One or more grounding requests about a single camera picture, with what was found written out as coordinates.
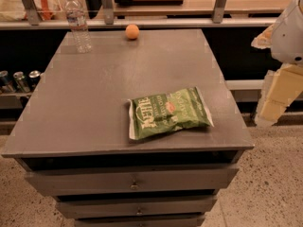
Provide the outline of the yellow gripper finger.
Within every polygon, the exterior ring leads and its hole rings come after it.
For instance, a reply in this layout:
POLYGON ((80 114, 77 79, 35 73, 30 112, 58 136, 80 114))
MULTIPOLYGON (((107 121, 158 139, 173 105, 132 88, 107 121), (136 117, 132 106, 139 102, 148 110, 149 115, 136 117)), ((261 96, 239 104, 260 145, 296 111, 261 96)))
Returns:
POLYGON ((262 84, 254 118, 257 126, 274 125, 302 92, 302 66, 283 63, 278 70, 269 70, 262 84))
POLYGON ((251 45, 258 49, 266 49, 272 46, 272 33, 273 25, 268 26, 264 29, 254 40, 251 42, 251 45))

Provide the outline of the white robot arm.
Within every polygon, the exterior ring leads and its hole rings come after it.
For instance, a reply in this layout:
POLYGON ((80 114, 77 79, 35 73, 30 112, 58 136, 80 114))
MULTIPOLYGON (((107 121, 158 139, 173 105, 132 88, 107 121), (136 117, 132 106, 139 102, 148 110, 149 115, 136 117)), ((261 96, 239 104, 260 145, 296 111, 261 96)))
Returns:
POLYGON ((254 117, 258 127, 269 127, 303 93, 303 0, 293 0, 251 45, 269 48, 272 58, 281 62, 264 78, 254 117))

